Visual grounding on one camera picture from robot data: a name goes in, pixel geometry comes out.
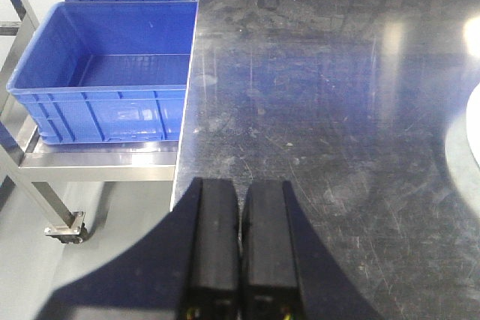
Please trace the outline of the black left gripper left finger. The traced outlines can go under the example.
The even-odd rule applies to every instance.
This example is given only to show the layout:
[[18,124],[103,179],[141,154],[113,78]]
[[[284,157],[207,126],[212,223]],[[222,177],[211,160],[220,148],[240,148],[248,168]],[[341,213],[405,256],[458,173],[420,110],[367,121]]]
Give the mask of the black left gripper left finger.
[[194,178],[132,247],[55,290],[38,319],[237,319],[239,210],[233,183]]

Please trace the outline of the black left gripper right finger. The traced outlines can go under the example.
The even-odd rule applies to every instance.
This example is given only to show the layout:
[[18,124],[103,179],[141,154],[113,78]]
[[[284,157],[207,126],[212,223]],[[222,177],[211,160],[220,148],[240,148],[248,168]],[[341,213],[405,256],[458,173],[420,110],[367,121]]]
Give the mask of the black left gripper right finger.
[[348,279],[288,181],[256,181],[241,222],[243,319],[381,319]]

